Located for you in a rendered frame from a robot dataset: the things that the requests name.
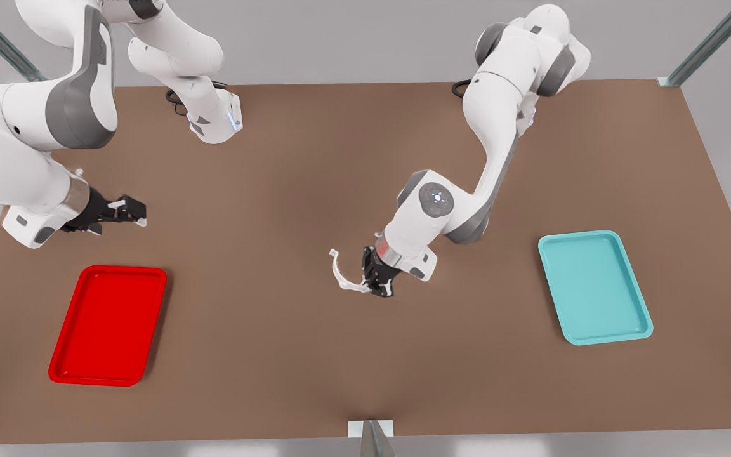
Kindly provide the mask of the red rectangular tray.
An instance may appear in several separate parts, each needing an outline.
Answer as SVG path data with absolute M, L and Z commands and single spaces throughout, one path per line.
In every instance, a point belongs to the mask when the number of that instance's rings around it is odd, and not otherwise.
M 133 387 L 146 362 L 168 275 L 92 265 L 79 275 L 48 367 L 55 383 Z

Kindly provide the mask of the teal rectangular tray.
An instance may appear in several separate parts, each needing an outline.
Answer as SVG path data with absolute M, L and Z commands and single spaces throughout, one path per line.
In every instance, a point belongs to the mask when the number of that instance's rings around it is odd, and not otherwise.
M 544 236 L 537 251 L 567 342 L 598 345 L 652 336 L 652 318 L 618 234 Z

